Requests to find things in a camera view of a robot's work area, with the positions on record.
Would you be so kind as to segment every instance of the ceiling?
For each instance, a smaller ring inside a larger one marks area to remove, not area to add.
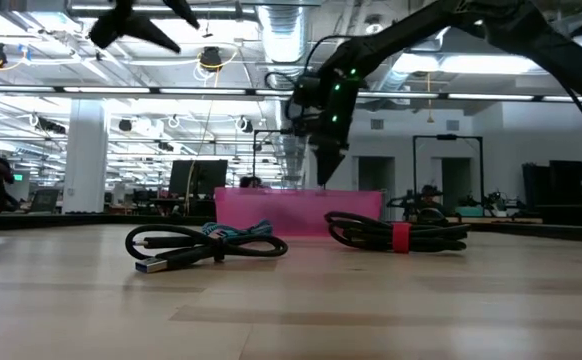
[[[193,30],[183,20],[169,18],[169,12],[161,10],[162,1],[138,1],[136,11],[151,15],[154,23],[181,47],[180,54],[129,37],[119,39],[104,51],[97,49],[88,39],[88,32],[95,18],[110,6],[109,3],[106,0],[74,0],[70,2],[70,8],[64,8],[63,3],[57,0],[29,1],[28,4],[11,1],[8,5],[11,8],[0,8],[0,42],[5,44],[8,57],[8,63],[0,69],[0,85],[263,89],[271,85],[271,82],[265,83],[267,72],[276,70],[289,76],[299,74],[307,50],[320,38],[335,33],[363,35],[377,31],[389,26],[393,20],[407,17],[427,1],[278,0],[275,4],[286,5],[276,7],[266,6],[270,4],[267,0],[252,0],[242,2],[242,15],[236,13],[234,2],[190,1],[201,19],[200,31]],[[555,20],[556,27],[569,29],[582,23],[582,1],[543,0],[538,2],[538,6],[549,19],[559,19]],[[582,37],[576,40],[582,45]],[[319,66],[338,44],[338,41],[325,42],[314,53],[310,66]],[[460,31],[447,31],[438,45],[434,52],[418,51],[416,46],[406,55],[397,54],[387,59],[367,77],[370,89],[563,94],[559,84],[533,64],[523,71],[506,74],[494,71],[496,60],[507,64],[518,60],[501,58],[505,55],[501,51]],[[219,48],[223,61],[219,73],[209,73],[201,67],[198,56],[205,47]],[[469,61],[459,58],[462,55],[472,56],[469,60],[489,56],[493,66],[484,71],[475,71],[475,66],[473,70],[454,69],[451,66],[453,61]],[[440,66],[427,69],[426,64],[430,61]],[[386,79],[392,69],[406,74],[399,88],[387,86]],[[278,88],[285,88],[281,78],[276,80],[274,77],[273,82]],[[37,172],[33,178],[36,182],[46,185],[61,182],[66,136],[47,134],[34,125],[37,118],[44,118],[70,131],[71,98],[53,94],[37,97],[10,95],[0,93],[2,153],[16,167]],[[194,156],[230,160],[228,181],[231,183],[235,177],[249,174],[253,161],[253,134],[239,129],[240,119],[248,119],[254,129],[261,130],[276,130],[285,124],[278,99],[167,99],[111,95],[104,101],[112,116],[108,149],[109,186],[120,181],[150,186],[168,182],[170,162]],[[379,108],[418,110],[432,106],[462,109],[471,115],[485,104],[466,100],[429,103],[424,100],[361,100],[359,111]],[[134,123],[132,131],[119,130],[118,123],[123,119]],[[174,150],[160,150],[158,143],[152,141],[155,139],[173,145]],[[256,173],[272,186],[296,186],[303,145],[293,137],[272,135],[256,155]]]

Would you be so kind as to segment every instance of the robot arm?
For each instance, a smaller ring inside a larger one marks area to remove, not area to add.
[[[377,34],[343,43],[317,73],[298,80],[293,101],[321,110],[308,131],[309,144],[317,146],[320,185],[344,158],[342,150],[348,149],[351,117],[364,77],[387,57],[447,26],[533,60],[565,88],[582,95],[582,47],[556,32],[531,0],[438,0]]]

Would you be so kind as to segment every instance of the door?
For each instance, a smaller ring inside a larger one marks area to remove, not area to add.
[[[471,194],[471,159],[469,158],[442,158],[442,204],[445,208],[453,210],[458,202],[466,199]]]
[[[358,190],[380,191],[382,193],[382,208],[380,219],[393,221],[393,209],[385,205],[395,197],[395,158],[379,156],[360,156],[357,159]]]

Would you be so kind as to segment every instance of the pink box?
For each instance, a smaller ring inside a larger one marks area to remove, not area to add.
[[[248,228],[262,219],[276,236],[329,236],[324,214],[342,211],[380,217],[382,194],[375,191],[216,188],[217,222]]]

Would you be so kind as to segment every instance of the fluorescent light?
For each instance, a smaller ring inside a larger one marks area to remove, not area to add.
[[[419,92],[372,92],[373,97],[384,99],[437,99],[438,94],[435,93],[419,93]]]
[[[182,95],[245,95],[243,89],[160,88],[163,94]]]
[[[367,35],[377,34],[380,31],[382,31],[382,25],[380,24],[371,24],[364,30]]]
[[[293,90],[256,90],[258,96],[291,96]]]
[[[141,87],[65,87],[66,92],[83,92],[83,93],[115,93],[115,94],[147,94],[151,90]]]
[[[14,152],[16,147],[4,141],[0,141],[0,150]]]
[[[0,85],[0,91],[8,92],[53,92],[51,86],[18,86],[18,85]]]
[[[518,75],[531,70],[536,64],[524,57],[513,55],[455,55],[445,58],[440,71],[458,74]]]
[[[112,6],[107,5],[73,5],[71,10],[81,10],[81,11],[106,11],[113,9]],[[133,10],[136,11],[173,11],[166,6],[134,6]]]
[[[413,73],[417,71],[436,72],[440,70],[438,59],[433,55],[402,54],[393,64],[393,71]]]
[[[54,170],[64,170],[64,167],[58,165],[44,164],[44,167]]]
[[[582,102],[582,96],[578,96],[578,100]],[[542,101],[548,102],[573,102],[573,99],[570,96],[545,96],[542,98]]]
[[[532,95],[449,94],[453,100],[530,101]]]

